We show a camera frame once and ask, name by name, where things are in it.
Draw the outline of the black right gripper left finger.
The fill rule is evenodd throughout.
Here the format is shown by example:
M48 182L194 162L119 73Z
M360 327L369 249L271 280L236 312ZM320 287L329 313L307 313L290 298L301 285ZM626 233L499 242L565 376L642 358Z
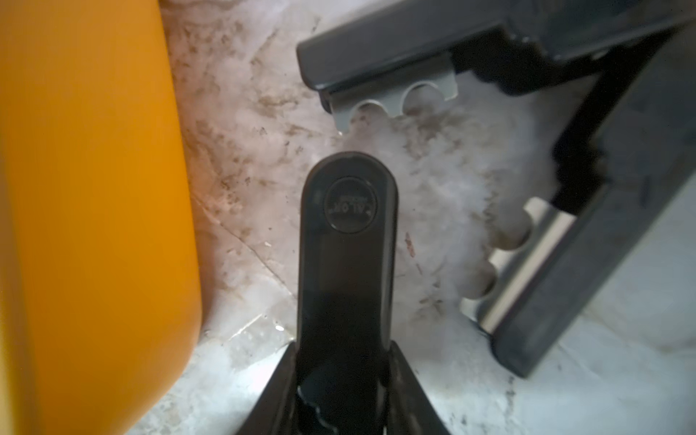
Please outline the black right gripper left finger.
M283 353L237 435L297 434L297 344Z

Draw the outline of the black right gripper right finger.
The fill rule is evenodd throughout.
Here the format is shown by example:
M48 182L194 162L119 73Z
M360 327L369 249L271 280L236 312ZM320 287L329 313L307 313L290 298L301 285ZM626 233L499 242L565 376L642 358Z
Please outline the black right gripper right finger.
M450 435L436 413L401 348L389 350L387 433L391 435Z

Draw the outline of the yellow storage box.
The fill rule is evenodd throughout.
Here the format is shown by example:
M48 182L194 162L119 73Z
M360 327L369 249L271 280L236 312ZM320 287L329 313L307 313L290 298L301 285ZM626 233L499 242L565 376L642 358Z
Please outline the yellow storage box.
M201 328L154 1L1 5L1 431L123 434Z

